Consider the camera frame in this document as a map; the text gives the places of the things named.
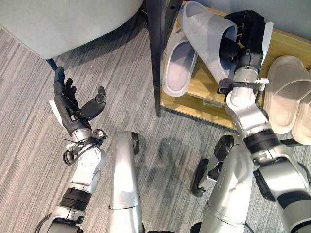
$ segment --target shelf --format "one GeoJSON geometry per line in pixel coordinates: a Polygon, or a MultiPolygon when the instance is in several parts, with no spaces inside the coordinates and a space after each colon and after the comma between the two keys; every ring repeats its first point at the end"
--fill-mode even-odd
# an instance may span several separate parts
{"type": "MultiPolygon", "coordinates": [[[[211,8],[208,8],[208,10],[220,16],[226,15],[224,12],[211,8]]],[[[178,17],[172,32],[176,27],[180,26],[181,24],[178,17]]],[[[269,51],[262,65],[259,77],[267,78],[270,65],[276,58],[282,55],[296,56],[303,62],[307,70],[311,68],[311,42],[281,30],[273,29],[269,51]]],[[[167,61],[166,51],[164,51],[163,57],[165,68],[167,61]]],[[[224,109],[224,95],[218,94],[217,89],[218,84],[202,59],[198,57],[186,94],[174,98],[166,95],[162,91],[160,104],[169,109],[234,129],[231,117],[224,109]],[[216,104],[222,106],[222,108],[203,105],[202,100],[206,100],[212,105],[216,104]]]]}
{"type": "Polygon", "coordinates": [[[225,112],[225,108],[218,108],[210,105],[203,105],[202,99],[183,95],[181,97],[171,97],[161,91],[161,105],[227,128],[235,129],[231,117],[225,112]]]}

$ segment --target striped carpet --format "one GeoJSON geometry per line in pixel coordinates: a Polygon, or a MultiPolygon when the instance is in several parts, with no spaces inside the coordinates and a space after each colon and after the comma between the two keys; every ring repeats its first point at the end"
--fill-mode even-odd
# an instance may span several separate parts
{"type": "MultiPolygon", "coordinates": [[[[107,91],[106,109],[93,121],[109,136],[102,179],[86,210],[86,233],[107,229],[112,184],[112,136],[130,130],[140,137],[135,157],[146,230],[189,233],[202,221],[207,197],[190,193],[193,173],[212,155],[218,138],[232,133],[167,109],[155,116],[148,31],[135,15],[115,31],[55,58],[77,86],[81,105],[107,91]]],[[[53,99],[49,65],[0,30],[0,229],[31,233],[66,190],[74,173],[62,153],[69,139],[48,101],[53,99]]],[[[296,160],[311,169],[311,147],[291,148],[296,160]]],[[[253,184],[247,218],[257,233],[284,232],[277,207],[253,184]]]]}

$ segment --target wall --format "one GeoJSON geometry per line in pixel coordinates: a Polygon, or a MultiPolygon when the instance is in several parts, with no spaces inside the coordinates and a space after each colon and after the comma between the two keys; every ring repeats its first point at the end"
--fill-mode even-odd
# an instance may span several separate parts
{"type": "Polygon", "coordinates": [[[311,0],[196,0],[228,13],[254,10],[274,27],[311,40],[311,0]]]}

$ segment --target slide sandal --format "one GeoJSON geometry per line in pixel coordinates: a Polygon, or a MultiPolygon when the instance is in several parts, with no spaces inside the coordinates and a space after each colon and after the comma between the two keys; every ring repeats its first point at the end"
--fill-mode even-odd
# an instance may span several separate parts
{"type": "Polygon", "coordinates": [[[311,90],[311,75],[294,56],[281,56],[270,66],[264,109],[275,133],[289,132],[295,123],[299,102],[311,90]]]}
{"type": "Polygon", "coordinates": [[[233,77],[233,65],[219,57],[220,42],[225,37],[236,41],[237,25],[210,12],[198,2],[184,5],[181,16],[182,29],[202,58],[217,83],[233,77]]]}
{"type": "Polygon", "coordinates": [[[293,138],[304,145],[311,145],[311,92],[299,104],[293,138]]]}
{"type": "Polygon", "coordinates": [[[181,28],[171,33],[166,54],[169,57],[164,68],[163,91],[169,96],[182,96],[188,88],[198,54],[181,28]]]}

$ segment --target gray chair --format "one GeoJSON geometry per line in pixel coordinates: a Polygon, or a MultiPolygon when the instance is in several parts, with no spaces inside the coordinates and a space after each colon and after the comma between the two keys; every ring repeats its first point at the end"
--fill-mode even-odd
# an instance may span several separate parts
{"type": "Polygon", "coordinates": [[[0,26],[47,60],[90,42],[128,21],[143,0],[1,0],[0,26]]]}

